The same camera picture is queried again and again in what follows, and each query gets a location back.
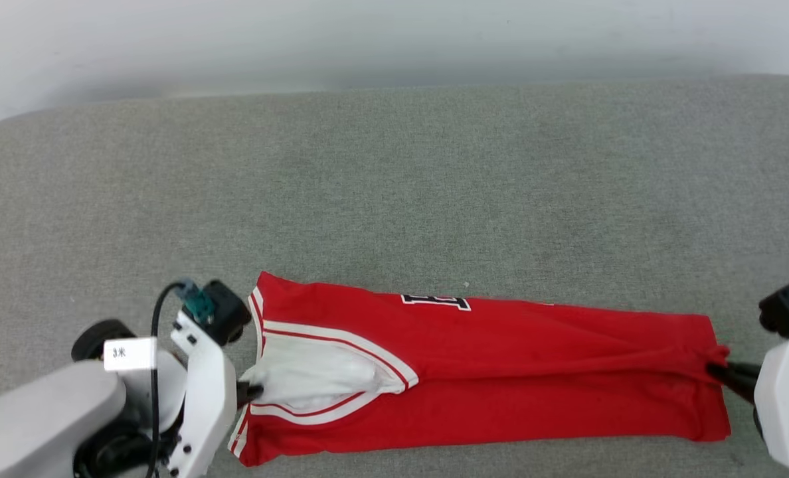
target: folded red jersey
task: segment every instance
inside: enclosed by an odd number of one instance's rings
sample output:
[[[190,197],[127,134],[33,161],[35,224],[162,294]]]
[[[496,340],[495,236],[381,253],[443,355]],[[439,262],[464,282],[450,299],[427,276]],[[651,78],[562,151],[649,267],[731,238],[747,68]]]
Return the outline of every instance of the folded red jersey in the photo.
[[[262,273],[244,465],[319,451],[731,433],[704,315],[371,293]]]

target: cable tag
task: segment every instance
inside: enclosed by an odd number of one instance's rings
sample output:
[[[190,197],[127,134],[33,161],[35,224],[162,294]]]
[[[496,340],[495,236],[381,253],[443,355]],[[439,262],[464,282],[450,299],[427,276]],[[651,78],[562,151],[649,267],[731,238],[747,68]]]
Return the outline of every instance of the cable tag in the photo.
[[[103,347],[106,372],[151,370],[155,368],[157,349],[155,337],[106,340]]]

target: white backdrop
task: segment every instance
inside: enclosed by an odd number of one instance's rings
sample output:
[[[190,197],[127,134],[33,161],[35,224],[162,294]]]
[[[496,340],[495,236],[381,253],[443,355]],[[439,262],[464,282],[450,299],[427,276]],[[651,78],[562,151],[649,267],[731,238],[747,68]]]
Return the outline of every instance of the white backdrop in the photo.
[[[789,0],[0,0],[0,119],[90,100],[789,74]]]

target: red fabric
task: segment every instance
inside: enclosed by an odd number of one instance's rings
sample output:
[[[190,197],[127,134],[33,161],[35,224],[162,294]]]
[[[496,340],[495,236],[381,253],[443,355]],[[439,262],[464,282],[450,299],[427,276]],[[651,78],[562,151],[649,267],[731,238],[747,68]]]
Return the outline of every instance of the red fabric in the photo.
[[[703,315],[494,299],[468,299],[464,311],[267,273],[258,289],[265,337],[268,321],[349,331],[403,360],[419,382],[316,426],[245,412],[246,436],[230,448],[247,466],[319,451],[731,433],[722,388],[705,373],[729,351]]]

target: clothing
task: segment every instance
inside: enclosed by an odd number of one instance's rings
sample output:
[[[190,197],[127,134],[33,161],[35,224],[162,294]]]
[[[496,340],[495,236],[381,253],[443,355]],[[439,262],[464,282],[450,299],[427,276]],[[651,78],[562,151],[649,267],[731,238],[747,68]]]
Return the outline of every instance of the clothing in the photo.
[[[731,433],[703,315],[371,293],[262,273],[264,387],[228,447],[280,455],[580,436]]]

